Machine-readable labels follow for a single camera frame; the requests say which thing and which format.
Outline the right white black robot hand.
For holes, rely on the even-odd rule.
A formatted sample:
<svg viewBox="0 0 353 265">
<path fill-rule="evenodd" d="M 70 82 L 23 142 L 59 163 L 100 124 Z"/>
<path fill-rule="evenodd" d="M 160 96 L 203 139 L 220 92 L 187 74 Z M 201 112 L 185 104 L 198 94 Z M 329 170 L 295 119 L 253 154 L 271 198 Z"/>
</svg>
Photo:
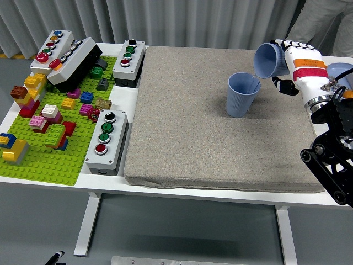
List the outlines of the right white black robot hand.
<svg viewBox="0 0 353 265">
<path fill-rule="evenodd" d="M 332 94 L 321 89 L 329 82 L 329 77 L 322 54 L 316 48 L 293 40 L 275 39 L 270 42 L 283 50 L 291 77 L 290 80 L 272 78 L 280 93 L 290 96 L 300 93 L 304 104 L 313 98 Z"/>
</svg>

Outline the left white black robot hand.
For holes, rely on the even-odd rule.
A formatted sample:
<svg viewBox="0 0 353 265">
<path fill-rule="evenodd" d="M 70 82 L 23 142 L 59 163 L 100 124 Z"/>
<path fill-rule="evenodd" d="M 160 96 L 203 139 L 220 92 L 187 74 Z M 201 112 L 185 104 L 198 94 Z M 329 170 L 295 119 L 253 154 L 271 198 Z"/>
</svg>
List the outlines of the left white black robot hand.
<svg viewBox="0 0 353 265">
<path fill-rule="evenodd" d="M 55 265 L 57 261 L 65 254 L 64 251 L 58 251 L 45 263 L 45 265 Z"/>
</svg>

